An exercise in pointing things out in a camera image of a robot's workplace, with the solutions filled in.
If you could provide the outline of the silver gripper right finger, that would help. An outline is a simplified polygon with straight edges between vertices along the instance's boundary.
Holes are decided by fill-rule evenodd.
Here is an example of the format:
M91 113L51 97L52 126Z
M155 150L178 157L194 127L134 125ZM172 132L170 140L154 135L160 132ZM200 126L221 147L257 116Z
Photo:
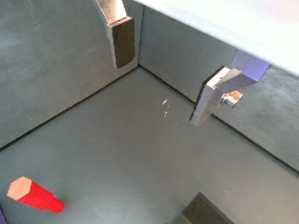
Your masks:
M221 105L234 109L243 97L239 90L258 83L269 68L269 62L237 50L231 66L222 66L202 83L191 122L202 125Z

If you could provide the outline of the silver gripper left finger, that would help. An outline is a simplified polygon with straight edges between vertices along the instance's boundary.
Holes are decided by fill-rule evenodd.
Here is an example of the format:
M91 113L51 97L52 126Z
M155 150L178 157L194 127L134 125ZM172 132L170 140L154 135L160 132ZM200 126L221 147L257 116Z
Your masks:
M95 3L106 23L114 64L122 68L136 56L135 20L127 15L123 0L95 0Z

